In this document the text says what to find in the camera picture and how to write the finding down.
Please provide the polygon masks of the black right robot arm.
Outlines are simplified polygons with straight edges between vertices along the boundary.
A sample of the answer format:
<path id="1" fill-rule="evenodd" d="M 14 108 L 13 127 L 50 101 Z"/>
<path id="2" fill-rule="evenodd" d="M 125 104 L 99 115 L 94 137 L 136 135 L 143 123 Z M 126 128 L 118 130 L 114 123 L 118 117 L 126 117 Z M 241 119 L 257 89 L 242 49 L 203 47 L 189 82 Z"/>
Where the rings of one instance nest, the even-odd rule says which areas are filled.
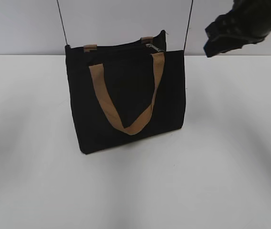
<path id="1" fill-rule="evenodd" d="M 203 49 L 208 58 L 258 44 L 271 33 L 271 0 L 235 0 L 232 9 L 205 32 L 208 40 Z"/>

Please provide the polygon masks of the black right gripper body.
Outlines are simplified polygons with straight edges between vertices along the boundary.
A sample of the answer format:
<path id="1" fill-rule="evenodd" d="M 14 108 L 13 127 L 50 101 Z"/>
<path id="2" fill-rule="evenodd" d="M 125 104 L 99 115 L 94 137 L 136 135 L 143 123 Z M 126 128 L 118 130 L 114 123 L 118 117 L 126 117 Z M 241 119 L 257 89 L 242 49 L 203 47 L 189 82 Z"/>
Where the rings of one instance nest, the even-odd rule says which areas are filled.
<path id="1" fill-rule="evenodd" d="M 271 14 L 262 10 L 231 10 L 218 16 L 205 32 L 208 40 L 203 49 L 210 58 L 264 41 L 271 32 Z"/>

